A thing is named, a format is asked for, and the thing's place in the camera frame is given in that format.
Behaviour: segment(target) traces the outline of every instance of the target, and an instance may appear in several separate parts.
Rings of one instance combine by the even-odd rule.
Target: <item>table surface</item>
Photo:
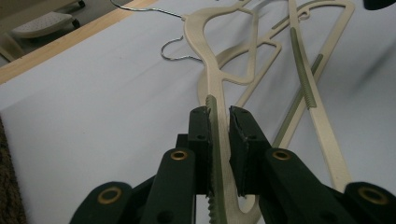
[[[2,0],[0,34],[75,2],[77,0]]]
[[[133,2],[151,3],[180,14],[231,4]],[[353,181],[371,182],[395,194],[396,6],[371,12],[362,1],[354,3],[355,13],[318,89]],[[310,60],[338,9],[317,8],[301,22]],[[287,12],[286,2],[263,8],[260,34]],[[155,174],[162,154],[175,145],[178,133],[188,130],[189,112],[199,106],[196,83],[204,67],[194,61],[168,62],[159,55],[166,41],[182,34],[182,22],[156,13],[128,15],[116,10],[0,68],[0,113],[31,223],[68,222],[89,191],[108,181],[136,186]],[[207,24],[215,53],[245,38],[246,15],[234,16],[238,19],[215,18]],[[299,88],[290,34],[285,30],[275,40],[282,51],[246,105],[270,141]],[[271,50],[259,48],[260,60]],[[191,49],[181,42],[166,52],[177,56],[191,54]],[[240,71],[243,58],[224,70]],[[241,89],[224,86],[231,105]],[[303,115],[290,149],[330,185],[309,113]],[[206,208],[199,208],[197,223],[208,222]]]

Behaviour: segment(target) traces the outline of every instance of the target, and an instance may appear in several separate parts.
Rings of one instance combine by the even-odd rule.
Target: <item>wood trim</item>
[[[126,4],[127,7],[147,7],[154,4],[157,0],[135,0]],[[133,14],[131,11],[115,9],[105,16],[92,21],[76,31],[49,43],[48,45],[37,49],[12,63],[0,67],[0,84],[3,84],[12,78],[28,71],[29,69],[43,63],[44,61],[56,56],[57,54],[75,46],[77,43],[88,37],[99,33],[107,27],[119,22]]]

